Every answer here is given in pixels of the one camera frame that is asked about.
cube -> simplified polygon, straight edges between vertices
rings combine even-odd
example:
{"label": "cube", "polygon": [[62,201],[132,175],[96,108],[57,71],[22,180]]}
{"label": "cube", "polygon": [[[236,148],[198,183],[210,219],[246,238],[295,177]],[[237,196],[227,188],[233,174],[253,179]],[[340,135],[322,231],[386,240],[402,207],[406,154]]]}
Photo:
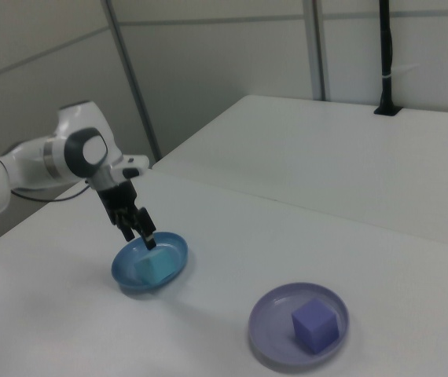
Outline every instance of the cube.
{"label": "cube", "polygon": [[313,353],[320,353],[340,337],[336,313],[314,298],[292,312],[296,338]]}
{"label": "cube", "polygon": [[151,251],[146,257],[135,264],[137,274],[147,284],[158,284],[164,278],[175,272],[177,266],[167,249]]}

purple plate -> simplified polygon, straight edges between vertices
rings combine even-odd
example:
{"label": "purple plate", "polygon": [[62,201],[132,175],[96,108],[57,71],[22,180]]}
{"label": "purple plate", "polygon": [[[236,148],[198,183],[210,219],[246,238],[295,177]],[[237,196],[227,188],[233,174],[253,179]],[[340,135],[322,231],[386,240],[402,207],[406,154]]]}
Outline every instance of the purple plate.
{"label": "purple plate", "polygon": [[[296,339],[291,313],[313,298],[319,298],[336,313],[340,337],[320,353],[312,353]],[[348,330],[348,310],[329,289],[311,283],[282,285],[266,293],[254,306],[248,320],[248,335],[256,356],[280,366],[305,368],[321,363],[343,345]]]}

blue bowl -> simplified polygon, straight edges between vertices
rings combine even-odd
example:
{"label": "blue bowl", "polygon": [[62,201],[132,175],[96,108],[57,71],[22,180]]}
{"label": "blue bowl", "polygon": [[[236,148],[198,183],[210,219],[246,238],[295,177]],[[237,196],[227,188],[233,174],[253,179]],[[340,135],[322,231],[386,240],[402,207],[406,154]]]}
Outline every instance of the blue bowl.
{"label": "blue bowl", "polygon": [[[112,262],[112,277],[122,288],[134,291],[148,291],[161,287],[172,281],[187,263],[187,243],[178,234],[170,232],[154,233],[156,247],[148,250],[141,238],[132,240],[121,249]],[[150,253],[160,249],[168,252],[175,265],[173,273],[155,284],[149,284],[142,279],[135,265],[142,259],[148,258]]]}

white table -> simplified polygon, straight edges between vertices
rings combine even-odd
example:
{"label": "white table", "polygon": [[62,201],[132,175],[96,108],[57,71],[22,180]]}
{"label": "white table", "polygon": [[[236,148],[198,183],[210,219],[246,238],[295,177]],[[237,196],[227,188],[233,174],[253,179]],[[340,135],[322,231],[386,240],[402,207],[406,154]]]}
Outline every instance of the white table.
{"label": "white table", "polygon": [[295,281],[350,313],[345,346],[310,375],[448,375],[448,245],[155,171],[134,183],[159,230],[187,240],[185,270],[127,296],[96,193],[42,208],[0,238],[0,376],[277,375],[248,348],[248,315]]}
{"label": "white table", "polygon": [[448,243],[448,113],[249,96],[153,169]]}

black pole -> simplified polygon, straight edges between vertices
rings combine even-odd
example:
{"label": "black pole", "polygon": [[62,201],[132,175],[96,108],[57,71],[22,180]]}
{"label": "black pole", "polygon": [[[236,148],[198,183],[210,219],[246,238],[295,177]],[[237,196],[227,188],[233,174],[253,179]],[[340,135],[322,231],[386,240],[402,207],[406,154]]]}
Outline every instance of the black pole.
{"label": "black pole", "polygon": [[391,60],[393,58],[393,46],[390,30],[390,5],[388,0],[380,0],[380,30],[381,30],[381,92],[380,106],[374,114],[394,116],[401,107],[395,106],[391,99]]}

